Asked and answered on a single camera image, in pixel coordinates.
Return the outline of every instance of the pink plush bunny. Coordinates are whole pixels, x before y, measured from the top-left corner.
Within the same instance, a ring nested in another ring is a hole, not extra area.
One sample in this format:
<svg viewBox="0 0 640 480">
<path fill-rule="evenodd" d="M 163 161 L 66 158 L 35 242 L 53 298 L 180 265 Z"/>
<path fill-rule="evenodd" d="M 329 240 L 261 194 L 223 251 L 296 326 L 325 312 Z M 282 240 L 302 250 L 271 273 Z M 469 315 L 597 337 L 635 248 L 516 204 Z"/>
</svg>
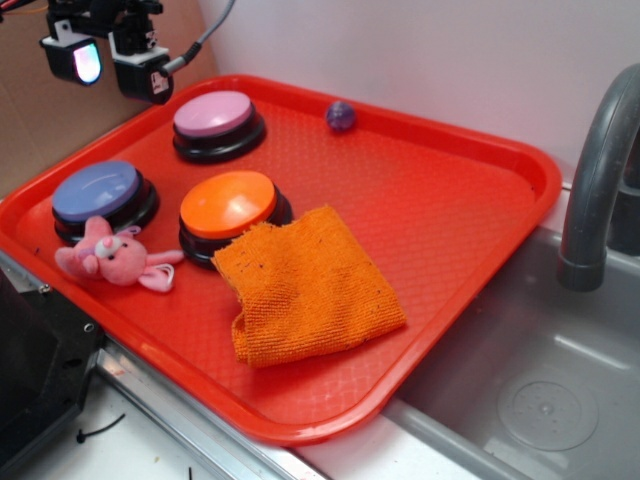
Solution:
<svg viewBox="0 0 640 480">
<path fill-rule="evenodd" d="M 173 287 L 173 265 L 184 258 L 182 250 L 148 254 L 134 240 L 140 227 L 129 227 L 113 233 L 109 222 L 91 217 L 85 224 L 85 235 L 75 247 L 56 251 L 56 263 L 65 272 L 80 278 L 105 279 L 115 285 L 136 282 L 158 292 Z"/>
</svg>

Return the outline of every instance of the round button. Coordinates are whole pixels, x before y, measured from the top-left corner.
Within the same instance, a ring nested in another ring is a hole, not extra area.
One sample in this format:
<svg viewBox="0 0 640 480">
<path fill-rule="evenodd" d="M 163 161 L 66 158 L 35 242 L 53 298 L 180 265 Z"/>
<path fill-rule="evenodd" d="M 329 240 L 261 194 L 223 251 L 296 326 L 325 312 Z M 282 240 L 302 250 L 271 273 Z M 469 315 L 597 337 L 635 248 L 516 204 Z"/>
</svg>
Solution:
<svg viewBox="0 0 640 480">
<path fill-rule="evenodd" d="M 108 215 L 136 192 L 140 179 L 128 162 L 110 160 L 71 175 L 53 194 L 53 209 L 68 222 L 84 222 L 94 215 Z"/>
<path fill-rule="evenodd" d="M 187 230 L 201 238 L 233 238 L 271 215 L 277 201 L 273 182 L 253 171 L 234 171 L 196 185 L 180 206 Z"/>
<path fill-rule="evenodd" d="M 226 133 L 251 115 L 251 100 L 241 92 L 205 93 L 188 101 L 173 117 L 176 129 L 190 137 Z"/>
</svg>

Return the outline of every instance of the orange towel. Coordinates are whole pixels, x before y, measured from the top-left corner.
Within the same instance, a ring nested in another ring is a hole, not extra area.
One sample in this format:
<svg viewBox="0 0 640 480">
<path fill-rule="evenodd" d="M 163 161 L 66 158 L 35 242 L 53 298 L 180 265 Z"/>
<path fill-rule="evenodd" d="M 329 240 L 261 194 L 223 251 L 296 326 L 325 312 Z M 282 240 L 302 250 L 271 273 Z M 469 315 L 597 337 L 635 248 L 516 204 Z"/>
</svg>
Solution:
<svg viewBox="0 0 640 480">
<path fill-rule="evenodd" d="M 266 367 L 356 347 L 406 321 L 395 292 L 331 207 L 262 223 L 212 262 L 235 290 L 237 359 Z"/>
</svg>

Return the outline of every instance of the purple ball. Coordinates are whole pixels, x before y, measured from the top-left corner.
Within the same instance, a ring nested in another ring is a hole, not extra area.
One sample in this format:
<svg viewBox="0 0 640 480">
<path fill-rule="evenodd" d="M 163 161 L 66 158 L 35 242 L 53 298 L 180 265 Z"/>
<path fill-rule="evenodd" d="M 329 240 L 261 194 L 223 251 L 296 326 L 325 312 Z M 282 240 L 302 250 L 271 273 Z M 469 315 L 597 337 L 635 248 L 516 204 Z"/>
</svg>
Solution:
<svg viewBox="0 0 640 480">
<path fill-rule="evenodd" d="M 348 103 L 334 102 L 327 109 L 325 119 L 332 130 L 344 132 L 356 123 L 356 111 Z"/>
</svg>

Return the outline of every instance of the plastic tray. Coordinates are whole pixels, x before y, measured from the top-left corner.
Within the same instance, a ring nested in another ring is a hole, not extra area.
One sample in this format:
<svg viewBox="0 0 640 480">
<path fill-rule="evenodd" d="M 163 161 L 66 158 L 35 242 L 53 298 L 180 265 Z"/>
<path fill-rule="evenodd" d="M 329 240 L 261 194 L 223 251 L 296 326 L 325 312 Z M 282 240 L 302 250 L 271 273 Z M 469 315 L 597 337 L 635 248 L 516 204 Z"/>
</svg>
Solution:
<svg viewBox="0 0 640 480">
<path fill-rule="evenodd" d="M 222 89 L 251 97 L 266 121 L 264 143 L 218 165 L 180 160 L 173 114 Z M 8 196 L 0 248 L 246 434 L 287 446 L 328 439 L 380 411 L 554 203 L 561 182 L 529 146 L 358 102 L 356 127 L 335 134 L 324 120 L 335 100 L 246 76 L 190 87 Z M 158 214 L 139 235 L 150 252 L 179 247 L 182 198 L 220 172 L 265 173 L 297 217 L 333 206 L 398 293 L 406 328 L 346 352 L 251 369 L 235 360 L 231 321 L 240 306 L 215 272 L 184 262 L 167 295 L 63 275 L 53 260 L 62 243 L 51 196 L 73 172 L 109 159 L 131 162 L 158 189 Z"/>
</svg>

